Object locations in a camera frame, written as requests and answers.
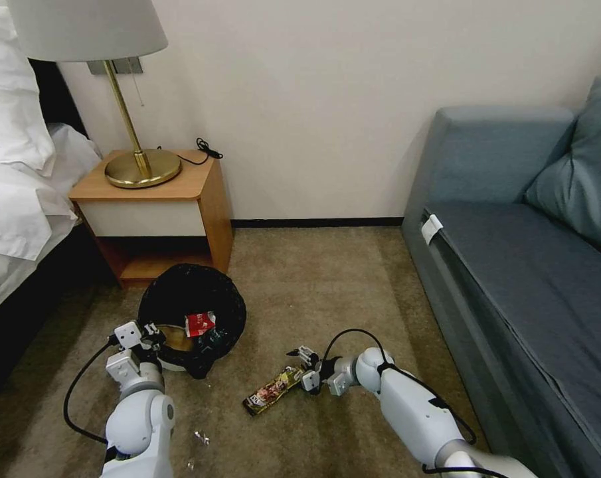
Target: wall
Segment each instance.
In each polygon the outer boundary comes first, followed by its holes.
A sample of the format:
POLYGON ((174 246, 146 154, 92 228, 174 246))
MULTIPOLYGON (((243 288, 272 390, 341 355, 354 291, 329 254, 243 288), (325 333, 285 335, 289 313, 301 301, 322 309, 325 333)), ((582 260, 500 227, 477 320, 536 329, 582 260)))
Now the wall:
MULTIPOLYGON (((155 0, 170 40, 122 89, 146 147, 222 160, 236 218, 401 216, 428 123, 457 104, 579 107, 601 0, 155 0)), ((90 135, 127 147, 108 83, 62 71, 90 135)))

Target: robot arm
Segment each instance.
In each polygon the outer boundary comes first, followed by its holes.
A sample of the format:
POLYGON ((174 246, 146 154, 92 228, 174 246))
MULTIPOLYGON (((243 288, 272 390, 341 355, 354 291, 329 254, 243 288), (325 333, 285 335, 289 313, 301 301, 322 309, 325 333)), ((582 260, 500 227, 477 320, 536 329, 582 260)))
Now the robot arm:
POLYGON ((311 349, 300 347, 298 355, 309 369, 302 380, 305 390, 317 393, 321 381, 336 396, 351 386, 366 388, 379 400, 383 416, 409 452, 427 469, 474 469, 446 472, 446 476, 452 478, 482 475, 537 478, 516 459, 473 448, 462 437, 448 405, 418 383, 413 375, 392 366, 393 359, 386 352, 383 356, 380 349, 370 348, 357 357, 319 362, 311 349), (311 362, 305 360, 312 355, 311 362), (489 475, 477 469, 495 473, 489 475))
POLYGON ((119 383, 120 401, 106 424, 108 450, 102 478, 172 478, 169 441, 174 428, 174 401, 165 383, 156 350, 165 337, 154 327, 131 321, 114 331, 122 351, 106 364, 119 383))

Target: carpet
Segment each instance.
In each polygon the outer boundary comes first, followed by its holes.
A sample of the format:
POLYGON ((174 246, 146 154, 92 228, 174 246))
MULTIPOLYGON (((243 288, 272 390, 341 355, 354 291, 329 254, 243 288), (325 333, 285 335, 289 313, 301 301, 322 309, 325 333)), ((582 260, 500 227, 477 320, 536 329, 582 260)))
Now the carpet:
MULTIPOLYGON (((250 417, 241 401, 307 345, 319 353, 340 330, 373 332, 397 365, 434 387, 484 440, 429 308, 398 228, 241 229, 229 276, 247 304, 233 350, 196 381, 165 372, 177 424, 171 440, 176 478, 423 477, 384 421, 375 397, 291 391, 250 417), (206 434, 205 445, 195 432, 206 434)), ((0 391, 0 477, 97 477, 104 448, 63 422, 64 394, 112 329, 135 317, 141 289, 94 284, 69 291, 0 391)), ((371 346, 348 334, 333 348, 371 346)), ((70 414, 103 433, 118 388, 101 357, 79 382, 70 414)))

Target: sofa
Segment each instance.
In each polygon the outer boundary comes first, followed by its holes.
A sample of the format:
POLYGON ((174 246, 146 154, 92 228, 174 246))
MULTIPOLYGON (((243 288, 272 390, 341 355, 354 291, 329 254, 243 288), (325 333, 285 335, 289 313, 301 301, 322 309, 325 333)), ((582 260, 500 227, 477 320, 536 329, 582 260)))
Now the sofa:
POLYGON ((558 107, 441 109, 402 232, 491 450, 600 478, 601 250, 524 199, 575 125, 558 107))

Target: lamp shade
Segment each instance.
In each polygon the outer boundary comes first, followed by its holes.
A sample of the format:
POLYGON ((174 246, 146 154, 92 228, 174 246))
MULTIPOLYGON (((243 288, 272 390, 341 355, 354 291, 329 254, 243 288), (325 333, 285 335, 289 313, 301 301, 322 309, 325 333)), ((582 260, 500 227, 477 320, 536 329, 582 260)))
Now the lamp shade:
POLYGON ((113 60, 162 50, 151 0, 8 0, 21 48, 47 61, 113 60))

